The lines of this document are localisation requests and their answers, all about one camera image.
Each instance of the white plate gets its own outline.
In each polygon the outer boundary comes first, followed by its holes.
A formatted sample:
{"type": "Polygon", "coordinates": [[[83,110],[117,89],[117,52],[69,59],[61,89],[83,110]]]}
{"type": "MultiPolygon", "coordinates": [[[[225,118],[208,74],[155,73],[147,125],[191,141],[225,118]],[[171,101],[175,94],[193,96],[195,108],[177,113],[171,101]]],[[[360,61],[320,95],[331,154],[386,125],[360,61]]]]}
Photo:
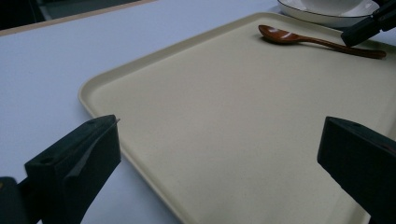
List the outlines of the white plate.
{"type": "Polygon", "coordinates": [[[370,16],[379,8],[377,3],[371,0],[365,0],[357,7],[341,14],[340,16],[330,16],[307,11],[306,7],[300,0],[278,0],[278,4],[283,13],[291,17],[332,28],[352,26],[370,16]]]}

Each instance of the tray rim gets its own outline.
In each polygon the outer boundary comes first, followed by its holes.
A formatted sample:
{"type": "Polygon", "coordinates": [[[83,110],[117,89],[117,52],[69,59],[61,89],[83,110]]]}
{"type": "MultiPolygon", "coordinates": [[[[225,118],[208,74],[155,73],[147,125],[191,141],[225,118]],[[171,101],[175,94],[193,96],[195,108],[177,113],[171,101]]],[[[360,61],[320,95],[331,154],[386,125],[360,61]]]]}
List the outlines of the tray rim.
{"type": "MultiPolygon", "coordinates": [[[[270,18],[270,19],[276,19],[276,20],[282,20],[282,21],[292,21],[294,23],[299,23],[300,25],[307,26],[309,29],[315,29],[320,30],[320,31],[326,31],[330,32],[333,35],[339,35],[342,32],[335,30],[330,27],[324,27],[318,24],[310,23],[307,21],[300,21],[285,15],[277,14],[274,12],[259,12],[259,13],[254,13],[249,16],[243,17],[241,19],[238,19],[236,21],[231,21],[228,23],[225,23],[224,25],[221,25],[219,27],[210,29],[206,32],[203,32],[201,34],[195,35],[193,37],[187,38],[185,40],[182,40],[180,42],[177,42],[175,44],[172,44],[170,46],[158,49],[156,51],[153,51],[145,56],[139,57],[135,60],[132,60],[128,63],[122,64],[120,66],[116,66],[114,68],[108,69],[105,72],[96,75],[94,77],[89,78],[87,81],[85,81],[81,87],[78,90],[78,99],[80,103],[84,106],[84,108],[88,111],[88,113],[93,117],[97,118],[100,115],[93,106],[90,106],[88,103],[87,99],[89,98],[89,95],[92,94],[90,86],[94,86],[97,88],[99,83],[108,83],[108,81],[116,80],[120,77],[128,76],[129,74],[138,71],[142,68],[147,67],[150,64],[156,63],[158,61],[161,61],[169,56],[172,56],[174,54],[177,54],[181,52],[182,50],[192,48],[196,45],[199,45],[211,38],[217,37],[221,34],[224,34],[228,31],[231,31],[233,29],[236,29],[240,26],[243,26],[245,24],[248,24],[250,22],[253,22],[255,20],[258,20],[260,18],[270,18]],[[115,71],[120,71],[120,73],[117,73],[115,76],[108,76],[108,73],[110,72],[115,72],[115,71]]],[[[368,40],[368,43],[379,43],[374,40],[368,40]]],[[[156,194],[166,203],[166,205],[170,208],[170,210],[179,218],[179,220],[182,223],[195,223],[193,221],[193,218],[188,215],[188,213],[183,209],[182,206],[177,204],[177,202],[174,202],[173,200],[169,199],[167,197],[167,193],[165,189],[162,189],[160,186],[156,184],[157,180],[155,179],[154,176],[148,174],[147,171],[145,171],[144,167],[142,167],[139,164],[139,161],[136,161],[136,158],[132,155],[131,151],[128,151],[125,149],[125,145],[123,141],[120,139],[120,146],[121,146],[121,152],[122,155],[128,160],[129,163],[132,164],[132,166],[138,171],[138,173],[143,176],[145,181],[148,183],[148,185],[156,192],[156,194]]],[[[366,216],[364,217],[365,222],[368,223],[368,220],[370,216],[366,213],[366,216]]]]}

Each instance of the tray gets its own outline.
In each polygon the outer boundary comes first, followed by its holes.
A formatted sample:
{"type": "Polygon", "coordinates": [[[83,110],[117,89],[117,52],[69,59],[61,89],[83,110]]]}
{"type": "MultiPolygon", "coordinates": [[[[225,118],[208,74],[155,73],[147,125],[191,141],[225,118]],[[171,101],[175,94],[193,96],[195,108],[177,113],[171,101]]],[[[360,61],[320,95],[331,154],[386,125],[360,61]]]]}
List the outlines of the tray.
{"type": "Polygon", "coordinates": [[[396,49],[384,60],[262,40],[259,24],[340,41],[259,13],[105,72],[79,99],[120,118],[122,152],[184,223],[361,224],[317,163],[326,116],[394,136],[396,49]]]}

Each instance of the beige tray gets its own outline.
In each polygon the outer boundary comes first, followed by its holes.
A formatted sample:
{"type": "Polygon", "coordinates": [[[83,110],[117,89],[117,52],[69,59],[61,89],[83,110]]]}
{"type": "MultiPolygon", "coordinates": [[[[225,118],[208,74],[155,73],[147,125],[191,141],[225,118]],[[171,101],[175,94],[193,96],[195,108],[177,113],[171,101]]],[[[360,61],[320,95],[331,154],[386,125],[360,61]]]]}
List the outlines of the beige tray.
{"type": "Polygon", "coordinates": [[[374,60],[278,46],[259,24],[340,42],[255,14],[94,77],[80,101],[120,118],[123,154],[185,223],[367,223],[316,156],[326,116],[394,135],[396,49],[360,45],[389,54],[374,60]]]}

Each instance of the white table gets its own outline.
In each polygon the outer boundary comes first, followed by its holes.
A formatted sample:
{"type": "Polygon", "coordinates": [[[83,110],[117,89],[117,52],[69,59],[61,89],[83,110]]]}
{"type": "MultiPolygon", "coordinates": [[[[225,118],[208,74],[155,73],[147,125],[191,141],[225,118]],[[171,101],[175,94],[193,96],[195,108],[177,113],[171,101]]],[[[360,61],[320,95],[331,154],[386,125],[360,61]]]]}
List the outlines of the white table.
{"type": "MultiPolygon", "coordinates": [[[[0,36],[0,176],[23,165],[91,117],[78,101],[90,77],[261,11],[276,0],[158,0],[80,20],[0,36]]],[[[376,40],[396,46],[396,31],[376,40]]],[[[177,223],[123,160],[83,223],[177,223]]]]}

